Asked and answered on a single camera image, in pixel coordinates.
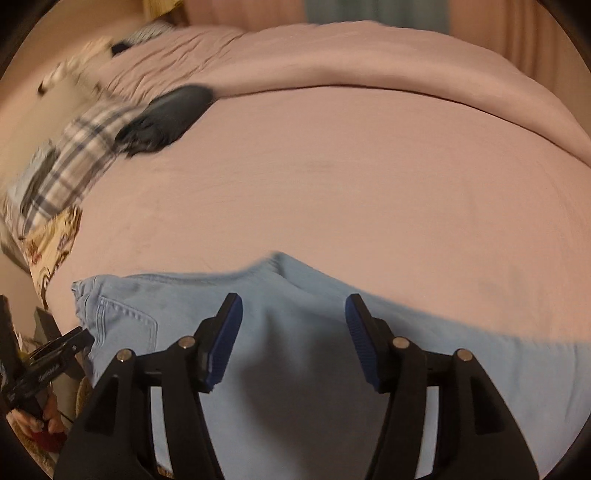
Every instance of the human hand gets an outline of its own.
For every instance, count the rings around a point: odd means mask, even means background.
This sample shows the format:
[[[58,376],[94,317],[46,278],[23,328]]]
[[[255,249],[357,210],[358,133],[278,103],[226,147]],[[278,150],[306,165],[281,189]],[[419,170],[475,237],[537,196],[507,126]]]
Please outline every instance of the human hand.
[[[27,437],[32,438],[33,433],[43,431],[45,426],[43,421],[36,419],[22,410],[12,410],[11,413]],[[61,414],[57,409],[57,397],[51,387],[48,387],[48,399],[43,408],[43,419],[48,421],[47,428],[50,434],[61,433],[65,430],[64,424],[61,421]]]

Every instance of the jeans pocket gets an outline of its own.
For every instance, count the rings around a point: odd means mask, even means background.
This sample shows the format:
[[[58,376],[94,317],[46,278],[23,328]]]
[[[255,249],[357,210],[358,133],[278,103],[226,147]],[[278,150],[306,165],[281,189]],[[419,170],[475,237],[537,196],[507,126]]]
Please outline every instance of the jeans pocket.
[[[93,385],[119,350],[128,348],[140,356],[156,349],[156,320],[123,303],[101,297],[96,324],[95,343],[86,358]]]

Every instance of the bed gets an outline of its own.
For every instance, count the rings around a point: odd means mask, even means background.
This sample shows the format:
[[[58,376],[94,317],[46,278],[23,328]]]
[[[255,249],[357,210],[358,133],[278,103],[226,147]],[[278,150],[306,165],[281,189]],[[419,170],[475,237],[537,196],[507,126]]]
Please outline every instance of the bed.
[[[236,271],[281,251],[486,332],[591,343],[591,140],[502,57],[374,22],[196,25],[91,77],[134,105],[184,83],[218,100],[162,152],[118,158],[83,200],[46,292],[62,332],[78,324],[77,280]]]

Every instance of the blue gripper pad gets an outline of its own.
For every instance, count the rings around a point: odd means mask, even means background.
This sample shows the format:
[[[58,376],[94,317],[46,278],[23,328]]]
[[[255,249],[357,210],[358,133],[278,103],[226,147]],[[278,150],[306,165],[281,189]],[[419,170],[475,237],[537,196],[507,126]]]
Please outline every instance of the blue gripper pad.
[[[214,385],[222,381],[224,372],[228,366],[230,354],[232,353],[232,348],[238,336],[238,330],[242,324],[242,299],[239,295],[235,296],[225,318],[222,317],[222,310],[224,310],[224,305],[222,305],[220,312],[218,312],[215,318],[215,321],[220,321],[222,324],[219,325],[217,336],[213,341],[213,346],[209,351],[207,359],[208,374],[204,383],[209,390],[212,390]]]
[[[374,320],[358,294],[347,298],[345,318],[365,379],[379,391],[378,351],[371,338],[371,333],[375,331]]]

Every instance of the teal curtain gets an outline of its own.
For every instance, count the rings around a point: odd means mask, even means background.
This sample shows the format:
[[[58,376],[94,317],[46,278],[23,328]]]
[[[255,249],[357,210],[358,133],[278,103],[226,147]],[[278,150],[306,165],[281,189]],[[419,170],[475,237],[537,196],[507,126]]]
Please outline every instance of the teal curtain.
[[[311,23],[375,20],[395,27],[449,32],[447,0],[306,0]]]

